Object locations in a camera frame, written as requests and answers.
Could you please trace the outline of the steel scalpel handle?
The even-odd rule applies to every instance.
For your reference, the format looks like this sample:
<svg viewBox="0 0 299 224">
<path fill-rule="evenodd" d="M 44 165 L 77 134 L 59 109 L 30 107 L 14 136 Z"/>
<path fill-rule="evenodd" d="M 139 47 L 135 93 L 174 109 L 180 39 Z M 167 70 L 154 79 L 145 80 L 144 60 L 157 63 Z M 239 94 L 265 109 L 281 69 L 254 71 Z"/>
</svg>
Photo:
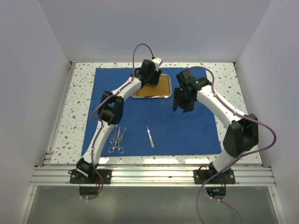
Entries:
<svg viewBox="0 0 299 224">
<path fill-rule="evenodd" d="M 148 133 L 148 136 L 149 136 L 150 145 L 151 145 L 152 148 L 154 148 L 154 142 L 153 142 L 153 139 L 152 139 L 152 136 L 151 136 L 151 132 L 150 132 L 148 126 L 147 126 L 147 133 Z"/>
</svg>

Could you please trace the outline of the blue surgical cloth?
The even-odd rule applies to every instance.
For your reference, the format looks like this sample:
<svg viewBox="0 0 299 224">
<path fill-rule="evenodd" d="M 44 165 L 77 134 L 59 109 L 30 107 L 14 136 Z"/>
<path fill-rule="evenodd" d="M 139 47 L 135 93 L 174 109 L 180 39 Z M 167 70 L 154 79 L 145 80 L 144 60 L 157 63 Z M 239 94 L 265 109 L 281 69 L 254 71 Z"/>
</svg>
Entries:
<svg viewBox="0 0 299 224">
<path fill-rule="evenodd" d="M 97 68 L 93 82 L 92 98 L 88 112 L 82 146 L 83 155 L 95 133 L 97 120 L 91 118 L 92 112 L 100 104 L 104 91 L 113 91 L 129 78 L 131 68 Z M 124 102 L 120 127 L 126 128 L 122 144 L 124 153 L 118 150 L 109 153 L 109 140 L 105 143 L 101 156 L 152 156 L 152 155 L 203 155 L 219 154 L 221 145 L 214 114 L 203 104 L 194 103 L 194 110 L 183 113 L 180 108 L 173 111 L 173 94 L 169 98 L 132 98 Z M 151 147 L 147 128 L 153 139 Z"/>
</svg>

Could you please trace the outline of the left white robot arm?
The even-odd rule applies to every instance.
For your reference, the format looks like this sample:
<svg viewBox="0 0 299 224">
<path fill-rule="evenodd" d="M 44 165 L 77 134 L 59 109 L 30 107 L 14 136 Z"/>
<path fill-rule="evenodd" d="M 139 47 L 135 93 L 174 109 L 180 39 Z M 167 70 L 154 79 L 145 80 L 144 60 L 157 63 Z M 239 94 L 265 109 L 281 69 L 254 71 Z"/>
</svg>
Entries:
<svg viewBox="0 0 299 224">
<path fill-rule="evenodd" d="M 111 131 L 122 119 L 124 102 L 147 84 L 158 84 L 162 63 L 163 60 L 158 57 L 145 59 L 138 72 L 133 70 L 124 84 L 113 91 L 103 93 L 101 103 L 95 109 L 98 113 L 95 117 L 98 120 L 96 131 L 87 151 L 76 164 L 76 172 L 86 183 L 92 183 L 97 178 L 96 166 Z"/>
</svg>

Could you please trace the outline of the steel scissors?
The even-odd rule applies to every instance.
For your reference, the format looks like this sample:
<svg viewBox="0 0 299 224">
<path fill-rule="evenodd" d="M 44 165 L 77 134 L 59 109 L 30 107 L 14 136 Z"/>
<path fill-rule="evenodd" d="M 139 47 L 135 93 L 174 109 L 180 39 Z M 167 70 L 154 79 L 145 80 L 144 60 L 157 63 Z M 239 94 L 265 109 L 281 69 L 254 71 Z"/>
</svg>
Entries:
<svg viewBox="0 0 299 224">
<path fill-rule="evenodd" d="M 118 143 L 118 141 L 119 141 L 119 135 L 120 135 L 119 125 L 116 125 L 115 129 L 114 129 L 114 136 L 110 139 L 109 142 L 111 144 Z"/>
</svg>

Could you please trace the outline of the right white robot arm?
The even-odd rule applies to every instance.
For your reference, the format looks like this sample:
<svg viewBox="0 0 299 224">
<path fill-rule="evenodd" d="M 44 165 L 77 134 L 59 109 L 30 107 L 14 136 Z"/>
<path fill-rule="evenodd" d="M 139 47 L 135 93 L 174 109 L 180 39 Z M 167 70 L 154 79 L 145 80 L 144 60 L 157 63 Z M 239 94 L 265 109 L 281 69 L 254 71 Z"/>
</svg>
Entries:
<svg viewBox="0 0 299 224">
<path fill-rule="evenodd" d="M 219 183 L 224 179 L 229 164 L 259 143 L 257 117 L 233 107 L 214 89 L 213 82 L 206 77 L 197 79 L 190 69 L 178 73 L 176 78 L 179 87 L 174 89 L 173 110 L 180 108 L 184 112 L 191 112 L 194 110 L 194 103 L 198 101 L 206 106 L 226 129 L 223 151 L 209 164 L 208 169 L 199 171 L 199 176 L 204 180 Z"/>
</svg>

